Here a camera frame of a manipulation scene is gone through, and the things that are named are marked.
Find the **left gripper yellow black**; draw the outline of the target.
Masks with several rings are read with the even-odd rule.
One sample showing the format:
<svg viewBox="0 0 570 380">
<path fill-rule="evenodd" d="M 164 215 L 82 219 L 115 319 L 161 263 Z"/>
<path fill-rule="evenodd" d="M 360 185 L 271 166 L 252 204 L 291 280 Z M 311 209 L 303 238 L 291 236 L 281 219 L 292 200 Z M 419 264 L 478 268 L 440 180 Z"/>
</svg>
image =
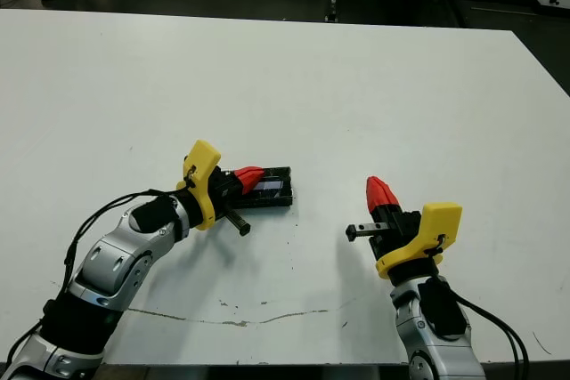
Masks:
<svg viewBox="0 0 570 380">
<path fill-rule="evenodd" d="M 237 170 L 222 171 L 218 166 L 221 154 L 210 143 L 197 140 L 183 161 L 183 179 L 177 191 L 190 193 L 199 206 L 201 223 L 198 230 L 211 228 L 226 217 L 241 236 L 250 231 L 250 225 L 235 212 L 233 204 L 250 193 L 264 178 L 265 170 L 259 166 L 246 166 Z"/>
</svg>

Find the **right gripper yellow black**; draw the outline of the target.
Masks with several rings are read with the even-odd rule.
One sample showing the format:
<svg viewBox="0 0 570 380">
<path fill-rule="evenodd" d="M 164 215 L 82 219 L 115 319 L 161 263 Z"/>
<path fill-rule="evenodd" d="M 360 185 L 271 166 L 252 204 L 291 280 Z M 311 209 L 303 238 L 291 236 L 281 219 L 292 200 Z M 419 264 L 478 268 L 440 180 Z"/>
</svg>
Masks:
<svg viewBox="0 0 570 380">
<path fill-rule="evenodd" d="M 462 207 L 432 203 L 421 211 L 403 211 L 390 187 L 377 176 L 366 181 L 370 223 L 350 224 L 346 236 L 369 241 L 382 279 L 411 280 L 438 273 L 443 251 L 458 235 Z"/>
</svg>

